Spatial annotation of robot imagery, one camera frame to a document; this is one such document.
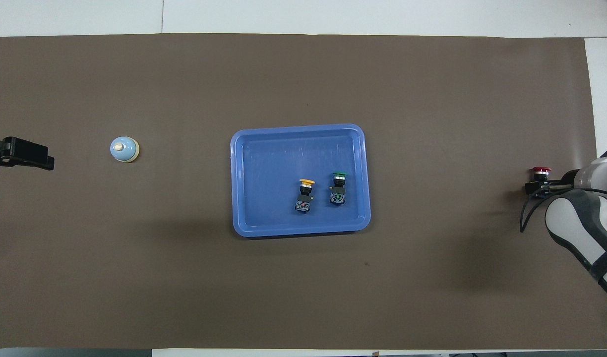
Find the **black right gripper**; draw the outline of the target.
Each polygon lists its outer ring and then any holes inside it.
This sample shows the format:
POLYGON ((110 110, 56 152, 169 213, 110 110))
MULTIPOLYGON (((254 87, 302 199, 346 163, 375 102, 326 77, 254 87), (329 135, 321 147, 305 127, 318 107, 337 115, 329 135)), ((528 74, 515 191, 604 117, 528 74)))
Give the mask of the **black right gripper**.
POLYGON ((529 181, 526 183, 526 195, 536 199, 549 197, 560 190, 564 190, 564 183, 560 181, 529 181))

